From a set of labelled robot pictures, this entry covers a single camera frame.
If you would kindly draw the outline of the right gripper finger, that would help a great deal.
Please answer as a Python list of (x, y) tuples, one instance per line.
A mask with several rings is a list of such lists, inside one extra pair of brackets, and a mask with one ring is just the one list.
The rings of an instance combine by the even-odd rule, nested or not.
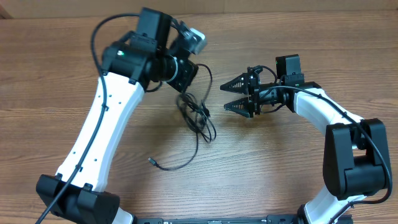
[(249, 74), (242, 73), (241, 75), (234, 78), (233, 80), (231, 80), (225, 84), (222, 84), (220, 86), (220, 90), (248, 95), (249, 94)]
[(240, 114), (246, 118), (252, 117), (252, 101), (249, 98), (241, 98), (224, 105), (224, 109)]

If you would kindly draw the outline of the black cable silver plug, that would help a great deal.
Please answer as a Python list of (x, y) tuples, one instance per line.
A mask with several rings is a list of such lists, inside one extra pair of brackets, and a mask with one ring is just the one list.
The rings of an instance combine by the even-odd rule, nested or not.
[(153, 134), (149, 163), (163, 171), (187, 166), (198, 153), (198, 134), (186, 127), (159, 128)]

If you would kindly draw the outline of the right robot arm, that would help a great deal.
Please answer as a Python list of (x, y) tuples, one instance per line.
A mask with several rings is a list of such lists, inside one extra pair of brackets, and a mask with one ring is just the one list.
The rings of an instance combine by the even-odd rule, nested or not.
[(222, 84), (221, 90), (245, 97), (224, 105), (247, 118), (262, 114), (264, 105), (286, 106), (310, 121), (325, 137), (324, 187), (295, 215), (268, 215), (264, 223), (352, 223), (346, 211), (375, 205), (392, 194), (392, 171), (386, 128), (377, 118), (364, 119), (335, 103), (315, 82), (306, 82), (297, 54), (276, 57), (274, 81), (263, 84), (267, 67), (249, 67)]

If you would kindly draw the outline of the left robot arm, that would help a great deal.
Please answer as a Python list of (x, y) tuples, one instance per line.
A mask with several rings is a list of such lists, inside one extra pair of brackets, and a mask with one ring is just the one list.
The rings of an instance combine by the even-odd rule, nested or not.
[(36, 191), (45, 214), (75, 223), (134, 223), (120, 198), (106, 191), (111, 163), (124, 129), (150, 82), (180, 93), (198, 66), (189, 60), (206, 45), (205, 35), (160, 11), (143, 8), (135, 30), (94, 55), (99, 73), (95, 98), (70, 153), (54, 175), (40, 176)]

